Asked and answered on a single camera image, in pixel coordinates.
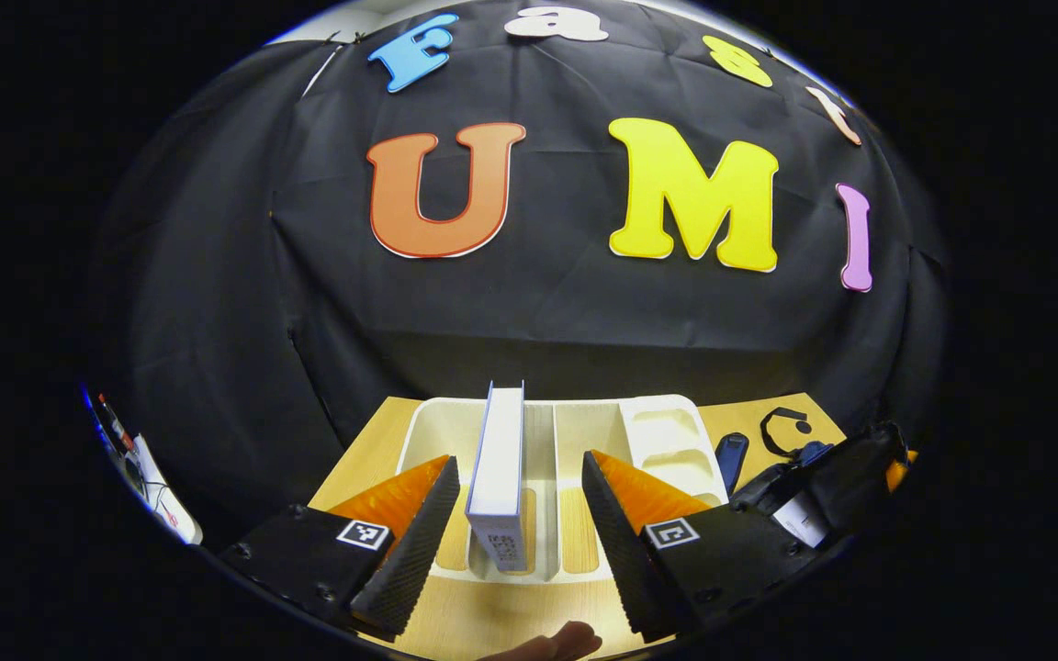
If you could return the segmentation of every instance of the barcode label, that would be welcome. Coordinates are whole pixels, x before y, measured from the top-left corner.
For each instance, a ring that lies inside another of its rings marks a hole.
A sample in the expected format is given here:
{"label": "barcode label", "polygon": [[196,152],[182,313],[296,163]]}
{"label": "barcode label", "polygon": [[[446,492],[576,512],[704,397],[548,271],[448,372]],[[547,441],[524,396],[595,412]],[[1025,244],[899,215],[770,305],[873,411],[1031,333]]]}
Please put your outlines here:
{"label": "barcode label", "polygon": [[496,552],[497,562],[512,562],[519,557],[517,539],[511,535],[488,535],[488,545]]}

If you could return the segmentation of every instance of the sticker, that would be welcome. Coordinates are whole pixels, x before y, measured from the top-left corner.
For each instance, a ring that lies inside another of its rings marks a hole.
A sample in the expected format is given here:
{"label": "sticker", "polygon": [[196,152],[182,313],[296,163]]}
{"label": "sticker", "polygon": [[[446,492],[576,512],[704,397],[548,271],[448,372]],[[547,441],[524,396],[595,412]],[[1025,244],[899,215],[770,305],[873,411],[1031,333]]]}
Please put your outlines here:
{"label": "sticker", "polygon": [[873,288],[868,254],[868,198],[847,184],[835,184],[835,189],[847,213],[847,263],[839,272],[839,280],[844,288],[868,292]]}
{"label": "sticker", "polygon": [[386,535],[389,532],[390,528],[386,528],[385,526],[366,524],[365,521],[353,519],[341,531],[341,534],[338,535],[338,540],[340,543],[368,548],[370,551],[378,551],[382,543],[385,543]]}
{"label": "sticker", "polygon": [[708,252],[728,216],[717,260],[728,268],[773,271],[773,154],[752,143],[730,143],[713,175],[706,177],[672,125],[623,117],[609,123],[609,133],[626,145],[628,157],[626,219],[609,236],[613,253],[647,259],[671,255],[675,241],[663,227],[667,201],[693,259]]}
{"label": "sticker", "polygon": [[786,532],[797,536],[798,540],[810,548],[818,547],[820,540],[823,540],[831,531],[823,516],[818,513],[814,499],[806,492],[798,494],[778,508],[773,513],[773,519],[781,524]]}
{"label": "sticker", "polygon": [[643,530],[647,532],[651,543],[657,549],[679,546],[700,539],[700,535],[696,534],[693,527],[689,526],[688,521],[683,518],[673,518],[672,521],[664,521],[663,524],[650,524],[644,526]]}
{"label": "sticker", "polygon": [[402,135],[366,152],[373,164],[370,226],[387,251],[404,258],[456,258],[481,247],[505,224],[512,145],[526,136],[519,124],[479,124],[456,134],[471,149],[468,205],[452,220],[432,220],[419,207],[423,157],[438,144],[430,133]]}
{"label": "sticker", "polygon": [[819,99],[819,104],[823,104],[823,110],[826,110],[826,116],[832,117],[832,124],[835,124],[836,129],[839,129],[840,133],[847,136],[847,140],[852,140],[853,145],[857,147],[863,145],[860,137],[856,135],[856,131],[852,130],[852,127],[847,126],[847,121],[843,114],[843,109],[835,104],[835,100],[828,99],[827,95],[823,92],[818,91],[814,87],[807,87],[807,92],[810,92],[810,96],[815,96]]}
{"label": "sticker", "polygon": [[387,92],[394,94],[449,62],[446,53],[432,55],[427,49],[441,50],[452,45],[452,33],[443,30],[443,25],[453,24],[457,20],[459,17],[455,14],[440,14],[370,53],[369,58],[366,58],[368,61],[381,59],[390,72]]}
{"label": "sticker", "polygon": [[529,7],[517,12],[505,24],[505,32],[515,37],[559,37],[574,41],[602,41],[609,37],[599,29],[600,18],[590,12],[570,7]]}
{"label": "sticker", "polygon": [[703,41],[705,41],[705,45],[709,47],[709,54],[713,55],[713,59],[716,59],[723,70],[730,72],[737,78],[750,80],[753,85],[773,87],[773,80],[769,79],[768,73],[762,71],[753,55],[748,54],[737,45],[732,45],[720,38],[709,37],[709,35],[705,35]]}

